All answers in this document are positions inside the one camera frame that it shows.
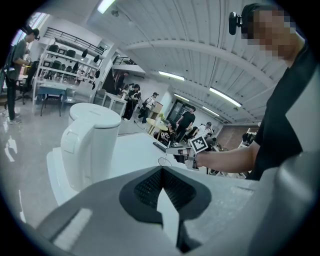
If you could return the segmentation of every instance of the sneaker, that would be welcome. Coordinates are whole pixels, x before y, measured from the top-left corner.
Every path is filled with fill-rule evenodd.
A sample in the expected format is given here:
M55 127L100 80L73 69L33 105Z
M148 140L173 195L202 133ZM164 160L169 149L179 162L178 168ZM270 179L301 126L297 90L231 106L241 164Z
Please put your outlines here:
M15 118L15 119L9 121L10 125L20 124L20 123L21 123L21 119L20 118Z

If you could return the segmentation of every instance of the railing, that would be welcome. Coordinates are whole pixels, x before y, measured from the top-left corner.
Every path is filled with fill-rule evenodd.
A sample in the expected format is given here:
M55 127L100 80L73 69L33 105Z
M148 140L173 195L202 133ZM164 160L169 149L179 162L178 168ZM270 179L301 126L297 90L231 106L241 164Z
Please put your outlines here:
M113 65L137 65L129 57L116 57L113 61Z
M62 32L60 30L57 30L55 28L52 27L48 27L48 29L46 30L44 36L45 38L61 38L61 39L65 39L71 42L75 42L76 44L79 44L80 46L83 46L84 48L87 48L89 50L92 50L100 55L102 55L104 53L104 51L106 49L102 48L102 47L96 47L94 45L92 45L91 43L84 41L76 36L73 36L71 34Z

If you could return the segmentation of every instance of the floor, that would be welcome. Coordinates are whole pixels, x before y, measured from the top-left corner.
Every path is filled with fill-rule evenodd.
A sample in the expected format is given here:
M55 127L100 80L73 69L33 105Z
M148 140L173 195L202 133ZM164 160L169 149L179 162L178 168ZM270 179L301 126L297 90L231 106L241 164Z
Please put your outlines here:
M40 116L40 107L32 102L25 105L19 100L15 111L21 113L22 122L10 125L0 115L0 182L1 190L12 212L32 227L57 207L47 171L47 154L60 147L60 140L68 126L70 105L65 105L61 117L57 106L48 105ZM146 133L148 125L122 121L119 136Z

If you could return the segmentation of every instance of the fluorescent light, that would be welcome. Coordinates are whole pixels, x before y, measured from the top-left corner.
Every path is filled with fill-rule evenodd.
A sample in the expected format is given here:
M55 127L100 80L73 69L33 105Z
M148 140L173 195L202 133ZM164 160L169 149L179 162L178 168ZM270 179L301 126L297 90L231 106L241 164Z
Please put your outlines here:
M180 99L185 100L186 102L188 102L188 101L189 101L187 98L181 97L181 96L180 96L180 95L178 95L178 94L174 94L174 95L175 95L176 97L180 98Z
M227 101L231 102L232 104L236 105L238 108L242 107L241 103L239 103L238 101L236 101L233 98L229 97L228 95L224 94L223 92L221 92L221 91L219 91L217 89L214 89L212 87L209 90L210 90L210 92L213 92L213 93L219 95L220 97L226 99Z
M115 0L103 0L100 5L98 6L98 11L102 14L105 13L105 11L109 8L109 6L114 2Z
M220 117L220 115L218 115L217 113L213 112L212 110L210 110L209 108L206 108L205 106L202 107L203 109L209 111L212 114L215 114L216 116Z
M182 80L182 81L185 80L182 76L178 76L178 75L175 75L175 74L170 74L170 73L166 73L166 72L162 72L162 71L159 71L159 74L167 76L167 77L171 77L171 78L176 78L176 79L179 79L179 80Z

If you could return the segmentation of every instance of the white cylinder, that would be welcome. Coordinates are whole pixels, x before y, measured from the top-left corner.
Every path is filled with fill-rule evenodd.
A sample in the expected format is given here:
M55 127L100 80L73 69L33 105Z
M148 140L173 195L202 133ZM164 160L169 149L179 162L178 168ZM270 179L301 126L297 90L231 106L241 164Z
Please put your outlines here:
M81 191L108 179L121 117L103 106L78 103L69 111L61 138L63 165L70 186Z

